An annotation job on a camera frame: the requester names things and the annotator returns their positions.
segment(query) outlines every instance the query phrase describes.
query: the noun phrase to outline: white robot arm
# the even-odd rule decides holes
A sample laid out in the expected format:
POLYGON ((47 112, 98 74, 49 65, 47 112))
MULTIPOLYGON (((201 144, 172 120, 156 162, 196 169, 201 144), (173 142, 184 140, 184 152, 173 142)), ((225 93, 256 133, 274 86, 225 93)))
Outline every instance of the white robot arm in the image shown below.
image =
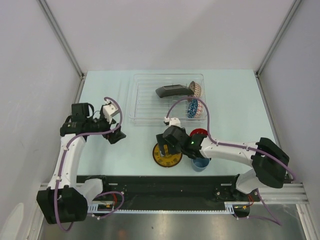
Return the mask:
POLYGON ((87 216, 88 205, 103 191, 101 179, 88 179, 77 188, 77 171, 82 150, 89 135, 102 135, 111 144, 126 137, 113 119, 120 111, 117 104, 106 100, 100 109, 100 117, 90 116, 89 103, 71 106, 72 115, 68 116, 60 128, 61 145, 56 167, 46 190, 37 194, 37 202, 49 224, 83 221, 87 216))
POLYGON ((212 141, 212 138, 203 134, 188 136, 176 117, 165 118, 164 123, 169 127, 163 134, 156 136, 160 150, 166 143, 171 154, 183 153, 193 159, 225 159, 252 167, 248 172, 235 176, 234 187, 243 194, 249 194, 263 186, 282 188, 286 170, 270 159, 270 155, 286 166, 289 157, 270 139, 261 138, 259 142, 247 143, 221 142, 218 139, 212 141))

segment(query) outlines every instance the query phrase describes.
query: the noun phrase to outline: purple cable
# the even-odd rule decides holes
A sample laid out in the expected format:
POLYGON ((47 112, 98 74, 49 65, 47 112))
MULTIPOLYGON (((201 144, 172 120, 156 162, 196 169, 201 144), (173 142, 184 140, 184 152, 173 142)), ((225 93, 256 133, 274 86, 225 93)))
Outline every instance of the purple cable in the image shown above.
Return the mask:
MULTIPOLYGON (((71 143, 72 143, 75 139, 77 139, 77 138, 79 138, 79 137, 83 137, 83 136, 89 136, 89 135, 105 135, 105 134, 110 134, 110 133, 114 132, 115 130, 117 130, 118 128, 120 128, 120 126, 121 126, 121 124, 122 124, 122 120, 123 120, 123 113, 122 113, 122 111, 121 111, 121 108, 120 108, 119 104, 118 104, 114 99, 112 99, 111 97, 108 97, 108 96, 106 96, 106 97, 104 98, 104 100, 105 100, 105 101, 106 101, 106 100, 112 101, 112 102, 117 106, 117 108, 119 109, 119 113, 120 113, 119 124, 118 124, 115 128, 113 128, 113 129, 111 129, 111 130, 109 130, 109 131, 86 132, 86 133, 81 133, 81 134, 76 135, 76 136, 74 136, 73 138, 71 138, 70 141, 69 141, 69 142, 66 144, 66 146, 65 146, 67 150, 64 150, 64 151, 63 151, 57 177, 61 177, 61 174, 62 174, 62 170, 63 170, 63 166, 64 166, 64 162, 65 162, 65 158, 66 158, 68 149, 69 149, 71 143)), ((72 223, 70 224, 70 226, 69 226, 67 229, 65 229, 65 228, 61 225, 60 218, 59 218, 59 212, 58 212, 58 188, 59 188, 59 182, 60 182, 60 180, 58 180, 58 179, 55 181, 55 189, 54 189, 54 193, 53 193, 54 216, 55 216, 56 223, 57 223, 57 225, 59 226, 59 228, 60 228, 62 231, 64 231, 64 232, 69 232, 70 229, 71 229, 71 227, 72 227, 72 225, 73 225, 74 223, 72 222, 72 223)))
MULTIPOLYGON (((207 105, 205 104, 204 101, 202 101, 200 98, 198 97, 194 97, 194 96, 186 96, 186 97, 182 97, 180 98, 178 101, 176 101, 169 109, 166 117, 169 118, 169 115, 172 111, 172 109, 180 102, 182 101, 185 101, 185 100, 188 100, 188 99, 196 99, 198 101, 200 101, 205 110, 206 110, 206 114, 207 114, 207 132, 208 132, 208 138, 214 143, 214 144, 218 144, 220 146, 226 146, 226 147, 232 147, 232 148, 239 148, 239 149, 246 149, 247 146, 245 145, 238 145, 238 144, 232 144, 232 143, 226 143, 226 142, 217 142, 216 140, 214 140, 212 137, 211 137, 211 134, 210 134, 210 113, 209 113, 209 110, 208 110, 208 107, 207 105)), ((248 150, 251 150, 251 151, 254 151, 254 152, 257 152, 257 153, 260 153, 262 155, 265 155, 269 158, 271 158, 272 160, 274 160, 275 162, 277 162, 278 164, 280 164, 285 170, 288 171, 288 173, 290 173, 292 175, 292 180, 295 180, 297 177, 296 175, 293 173, 293 171, 288 167, 286 166, 283 162, 281 162, 279 159, 277 159, 276 157, 272 156, 271 154, 265 152, 265 151, 262 151, 260 149, 256 149, 256 148, 253 148, 253 147, 248 147, 248 150)), ((260 193, 259 193, 259 190, 257 189, 256 190, 257 193, 258 193, 258 197, 260 199, 260 201, 262 202, 263 206, 265 207, 265 209, 269 212, 269 214, 275 219, 271 219, 271 218, 268 218, 268 217, 264 217, 264 216, 250 216, 249 218, 251 219, 263 219, 263 220, 269 220, 275 224, 278 224, 280 226, 282 226, 282 223, 274 216, 274 214, 271 212, 270 208, 266 205, 265 201, 262 199, 260 193)), ((237 217, 238 219, 247 219, 248 217, 237 217)))
POLYGON ((119 191, 107 191, 107 192, 103 192, 103 193, 100 193, 99 195, 97 195, 96 198, 101 197, 101 196, 104 196, 104 195, 108 195, 108 194, 119 194, 119 195, 121 195, 121 197, 122 197, 121 203, 120 203, 120 205, 119 205, 117 208, 113 209, 113 210, 112 210, 111 212, 109 212, 108 214, 106 214, 106 215, 104 215, 104 216, 98 216, 97 218, 99 218, 99 219, 105 219, 106 217, 109 217, 109 216, 110 216, 111 214, 113 214, 115 211, 119 210, 119 209, 122 207, 122 205, 124 204, 124 202, 125 202, 125 196, 124 196, 121 192, 119 192, 119 191))
POLYGON ((238 217, 236 214, 234 214, 234 216, 236 217, 236 219, 261 219, 261 220, 267 220, 270 222, 273 222, 275 224, 278 224, 279 226, 282 226, 282 222, 272 213, 272 211, 270 210, 270 208, 268 207, 268 205, 265 203, 265 201, 262 199, 260 192, 258 189, 256 189, 256 192, 258 193, 258 197, 261 201, 261 203, 263 204, 264 208, 268 211, 268 213, 273 217, 273 219, 269 218, 269 217, 265 217, 265 216, 248 216, 248 217, 238 217))

